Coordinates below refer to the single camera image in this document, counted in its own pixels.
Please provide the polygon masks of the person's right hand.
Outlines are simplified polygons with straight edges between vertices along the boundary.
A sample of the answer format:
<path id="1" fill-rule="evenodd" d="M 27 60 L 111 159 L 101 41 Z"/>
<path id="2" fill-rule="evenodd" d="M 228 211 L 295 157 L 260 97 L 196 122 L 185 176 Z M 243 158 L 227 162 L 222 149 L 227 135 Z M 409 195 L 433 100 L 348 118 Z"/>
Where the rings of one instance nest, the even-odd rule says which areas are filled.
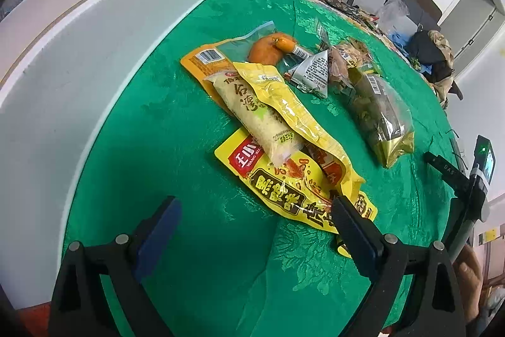
<path id="1" fill-rule="evenodd" d="M 453 263 L 466 323 L 473 321 L 479 313 L 479 300 L 483 286 L 482 268 L 477 255 L 469 244 L 465 244 Z"/>

